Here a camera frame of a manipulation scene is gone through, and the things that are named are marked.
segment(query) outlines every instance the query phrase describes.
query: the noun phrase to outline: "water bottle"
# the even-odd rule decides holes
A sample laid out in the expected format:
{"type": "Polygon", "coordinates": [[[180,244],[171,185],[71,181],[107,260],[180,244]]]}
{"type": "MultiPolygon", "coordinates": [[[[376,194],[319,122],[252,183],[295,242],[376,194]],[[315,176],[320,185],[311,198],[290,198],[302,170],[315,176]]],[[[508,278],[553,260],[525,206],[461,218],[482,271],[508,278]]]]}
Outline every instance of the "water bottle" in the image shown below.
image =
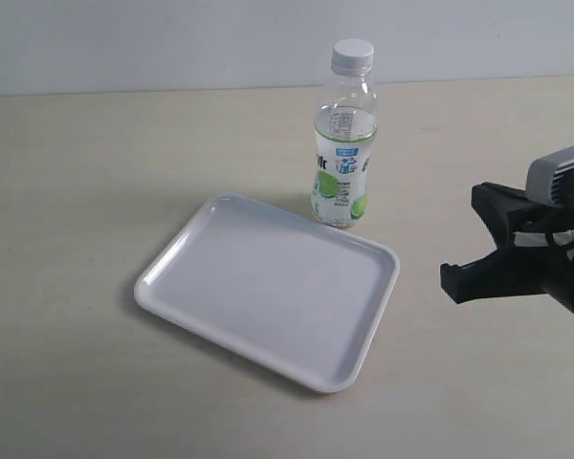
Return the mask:
{"type": "Polygon", "coordinates": [[[313,214],[337,228],[355,225],[367,204],[367,170],[377,129],[377,98],[370,78],[373,56],[374,48],[367,41],[336,43],[332,74],[321,89],[315,116],[313,214]]]}

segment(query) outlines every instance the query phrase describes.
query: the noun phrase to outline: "tray rim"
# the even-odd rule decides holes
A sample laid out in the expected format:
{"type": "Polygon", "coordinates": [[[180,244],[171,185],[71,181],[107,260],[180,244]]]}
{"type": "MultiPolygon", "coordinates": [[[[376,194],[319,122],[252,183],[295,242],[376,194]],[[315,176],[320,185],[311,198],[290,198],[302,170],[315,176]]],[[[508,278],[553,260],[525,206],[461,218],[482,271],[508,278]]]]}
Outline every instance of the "tray rim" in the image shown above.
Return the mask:
{"type": "Polygon", "coordinates": [[[215,195],[215,196],[209,198],[202,206],[200,206],[200,208],[198,210],[196,210],[196,212],[189,218],[189,220],[185,223],[185,225],[170,240],[170,242],[168,242],[166,244],[166,246],[160,251],[160,253],[153,259],[153,261],[151,261],[151,263],[148,265],[148,267],[138,277],[136,284],[134,285],[134,298],[135,298],[136,302],[139,304],[139,306],[141,306],[143,309],[147,310],[149,313],[151,313],[157,317],[161,317],[164,320],[167,320],[167,321],[173,323],[174,325],[177,325],[178,327],[183,328],[184,330],[187,330],[187,331],[193,333],[194,335],[199,336],[200,338],[206,339],[206,340],[213,342],[213,343],[215,343],[215,344],[217,344],[217,345],[219,345],[219,346],[221,346],[221,347],[223,347],[223,348],[225,348],[231,352],[234,352],[235,354],[237,354],[237,355],[239,355],[239,356],[241,356],[241,357],[243,357],[249,361],[253,361],[257,364],[265,366],[265,367],[271,369],[272,371],[274,371],[274,372],[276,372],[276,373],[278,373],[278,374],[280,374],[280,375],[282,375],[282,376],[284,376],[284,377],[286,377],[292,381],[295,381],[296,383],[304,385],[304,386],[306,386],[306,387],[308,387],[308,388],[310,388],[316,392],[330,394],[330,393],[335,393],[335,392],[340,392],[342,390],[345,390],[347,387],[352,385],[357,380],[359,373],[362,369],[362,366],[364,364],[364,360],[365,360],[365,357],[367,355],[367,352],[370,348],[372,340],[374,339],[374,336],[376,334],[378,326],[379,326],[381,319],[383,317],[383,314],[385,312],[385,308],[386,308],[386,305],[389,301],[389,297],[391,296],[393,288],[395,287],[395,283],[397,281],[400,270],[401,270],[401,264],[400,264],[400,259],[399,259],[398,255],[395,253],[395,251],[393,251],[392,249],[390,249],[389,247],[387,247],[383,244],[379,244],[379,243],[371,241],[369,239],[365,239],[361,236],[358,236],[356,234],[352,234],[350,232],[346,232],[342,229],[336,229],[336,228],[325,226],[321,223],[315,222],[314,220],[306,218],[302,215],[298,215],[298,214],[293,213],[289,210],[285,210],[283,208],[278,208],[276,206],[272,206],[270,204],[264,203],[262,201],[258,201],[258,200],[253,199],[253,198],[249,198],[249,197],[244,196],[244,195],[239,194],[239,193],[222,193],[222,194],[218,194],[218,195],[215,195]],[[158,265],[160,265],[161,262],[174,250],[174,248],[181,242],[184,235],[187,234],[188,232],[190,232],[190,230],[192,228],[194,228],[196,225],[199,224],[198,220],[203,218],[207,212],[210,212],[212,206],[217,201],[221,201],[221,200],[244,200],[244,201],[253,202],[256,205],[262,206],[264,208],[271,208],[274,211],[278,210],[280,213],[285,214],[286,216],[288,216],[291,219],[300,220],[300,221],[305,222],[306,224],[310,224],[310,225],[320,225],[320,227],[323,230],[338,234],[342,238],[350,239],[351,241],[357,242],[359,244],[365,245],[365,246],[370,247],[372,249],[375,249],[377,251],[383,252],[385,255],[387,255],[388,257],[391,258],[391,260],[393,261],[394,269],[393,269],[393,271],[392,271],[392,273],[388,279],[385,291],[383,292],[383,296],[382,296],[378,306],[376,306],[376,308],[375,308],[376,310],[374,313],[374,318],[370,322],[370,325],[366,331],[365,339],[364,339],[360,349],[357,349],[357,353],[358,353],[357,358],[356,358],[352,368],[350,368],[350,370],[349,370],[349,372],[345,378],[343,378],[342,380],[339,380],[337,382],[313,381],[312,379],[308,379],[306,377],[305,373],[299,373],[298,371],[294,371],[294,370],[292,370],[286,366],[280,365],[280,363],[277,364],[276,361],[274,361],[273,359],[267,359],[264,356],[256,353],[254,350],[252,352],[251,349],[247,349],[249,346],[247,346],[246,344],[234,345],[232,339],[225,339],[224,337],[222,337],[221,333],[213,333],[212,327],[210,326],[210,324],[207,324],[206,322],[198,323],[199,321],[197,321],[197,320],[188,320],[188,321],[186,321],[186,323],[184,323],[182,320],[179,320],[176,317],[170,317],[167,314],[162,314],[161,312],[159,312],[154,307],[153,304],[151,304],[152,301],[149,300],[149,296],[147,294],[147,285],[148,284],[146,282],[146,279],[158,267],[158,265]]]}

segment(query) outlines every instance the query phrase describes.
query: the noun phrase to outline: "white tray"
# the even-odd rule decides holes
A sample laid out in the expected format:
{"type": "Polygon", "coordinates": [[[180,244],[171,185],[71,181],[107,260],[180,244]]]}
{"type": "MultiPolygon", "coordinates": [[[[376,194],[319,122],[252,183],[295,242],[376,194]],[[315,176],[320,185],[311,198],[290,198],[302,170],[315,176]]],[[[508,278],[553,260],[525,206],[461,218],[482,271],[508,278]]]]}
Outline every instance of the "white tray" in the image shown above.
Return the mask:
{"type": "Polygon", "coordinates": [[[237,195],[205,203],[136,283],[139,304],[319,392],[352,384],[393,251],[237,195]]]}

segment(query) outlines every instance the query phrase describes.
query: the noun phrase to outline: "wooden table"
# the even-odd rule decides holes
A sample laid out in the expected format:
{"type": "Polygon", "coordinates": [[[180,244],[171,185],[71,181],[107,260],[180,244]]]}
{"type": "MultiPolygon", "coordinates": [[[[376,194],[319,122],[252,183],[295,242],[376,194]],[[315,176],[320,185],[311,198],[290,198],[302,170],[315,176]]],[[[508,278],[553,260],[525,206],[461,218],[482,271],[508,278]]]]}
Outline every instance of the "wooden table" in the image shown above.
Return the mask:
{"type": "Polygon", "coordinates": [[[0,98],[0,458],[574,459],[574,316],[456,306],[483,181],[574,143],[574,77],[380,87],[369,210],[402,273],[360,378],[316,396],[142,311],[209,197],[309,215],[316,89],[0,98]]]}

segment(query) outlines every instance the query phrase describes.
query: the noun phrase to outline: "white wall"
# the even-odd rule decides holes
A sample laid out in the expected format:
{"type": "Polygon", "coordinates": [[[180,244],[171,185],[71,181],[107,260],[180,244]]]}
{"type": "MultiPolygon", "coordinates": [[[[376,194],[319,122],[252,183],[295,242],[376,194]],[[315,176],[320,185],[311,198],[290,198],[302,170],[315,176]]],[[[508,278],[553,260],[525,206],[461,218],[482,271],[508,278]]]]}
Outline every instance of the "white wall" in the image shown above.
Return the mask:
{"type": "Polygon", "coordinates": [[[0,95],[574,74],[574,0],[0,0],[0,95]]]}

